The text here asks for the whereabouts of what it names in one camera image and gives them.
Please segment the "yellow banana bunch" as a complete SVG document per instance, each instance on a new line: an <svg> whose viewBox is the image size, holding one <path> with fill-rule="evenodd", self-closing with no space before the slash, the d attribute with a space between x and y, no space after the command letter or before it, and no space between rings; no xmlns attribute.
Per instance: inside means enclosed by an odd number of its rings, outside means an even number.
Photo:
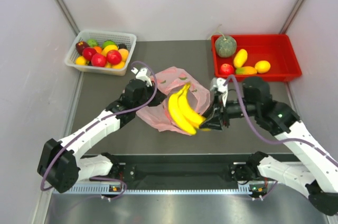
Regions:
<svg viewBox="0 0 338 224"><path fill-rule="evenodd" d="M191 87L192 84L188 82L179 91L171 94L167 102L167 110L180 130L186 134L195 135L199 130L199 125L205 120L202 114L210 104L210 94L204 88L201 91L197 88L191 91ZM196 99L195 108L190 104L189 93L192 93Z"/></svg>

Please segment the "pink translucent plastic bag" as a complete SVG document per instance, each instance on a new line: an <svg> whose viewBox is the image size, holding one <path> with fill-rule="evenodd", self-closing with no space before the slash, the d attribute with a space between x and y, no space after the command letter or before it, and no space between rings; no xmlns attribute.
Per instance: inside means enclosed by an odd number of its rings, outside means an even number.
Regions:
<svg viewBox="0 0 338 224"><path fill-rule="evenodd" d="M158 91L166 97L160 105L144 107L137 116L160 132L170 130L195 135L211 103L210 92L188 72L177 67L156 74Z"/></svg>

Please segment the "green netted melon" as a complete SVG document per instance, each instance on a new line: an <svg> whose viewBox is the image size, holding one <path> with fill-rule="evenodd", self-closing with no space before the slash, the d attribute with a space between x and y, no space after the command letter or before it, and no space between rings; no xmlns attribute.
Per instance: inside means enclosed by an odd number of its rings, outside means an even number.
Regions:
<svg viewBox="0 0 338 224"><path fill-rule="evenodd" d="M233 37L223 34L223 32L220 31L221 26L222 24L219 24L214 32L214 34L220 34L215 41L215 50L219 57L229 58L235 54L237 42Z"/></svg>

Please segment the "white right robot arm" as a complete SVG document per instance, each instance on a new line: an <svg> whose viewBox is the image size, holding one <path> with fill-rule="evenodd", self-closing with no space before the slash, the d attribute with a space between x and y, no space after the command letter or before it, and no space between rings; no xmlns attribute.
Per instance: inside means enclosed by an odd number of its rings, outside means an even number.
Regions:
<svg viewBox="0 0 338 224"><path fill-rule="evenodd" d="M319 212L337 214L337 161L289 105L273 100L265 80L253 76L239 85L233 75L214 78L210 93L213 100L201 128L223 130L231 119L245 118L258 138L271 145L284 144L306 167L300 170L257 151L245 164L229 166L232 180L272 179L302 194Z"/></svg>

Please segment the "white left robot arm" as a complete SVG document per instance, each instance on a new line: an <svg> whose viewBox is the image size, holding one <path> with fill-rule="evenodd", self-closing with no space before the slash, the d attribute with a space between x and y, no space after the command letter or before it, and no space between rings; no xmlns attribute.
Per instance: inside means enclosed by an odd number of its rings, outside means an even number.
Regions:
<svg viewBox="0 0 338 224"><path fill-rule="evenodd" d="M48 140L37 167L42 177L40 189L70 190L82 180L110 181L121 177L121 168L114 155L102 153L94 157L84 155L98 142L130 121L146 106L156 107L166 99L155 82L131 80L119 98L111 102L94 120L73 134L60 140Z"/></svg>

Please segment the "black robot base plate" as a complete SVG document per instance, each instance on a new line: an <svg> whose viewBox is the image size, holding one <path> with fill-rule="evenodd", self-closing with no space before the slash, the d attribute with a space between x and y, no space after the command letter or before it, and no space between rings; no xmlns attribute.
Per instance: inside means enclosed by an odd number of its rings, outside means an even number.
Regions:
<svg viewBox="0 0 338 224"><path fill-rule="evenodd" d="M192 178L193 182L217 178L222 182L260 180L255 154L173 154L173 155L111 155L112 168L108 178L126 183L146 178L164 180Z"/></svg>

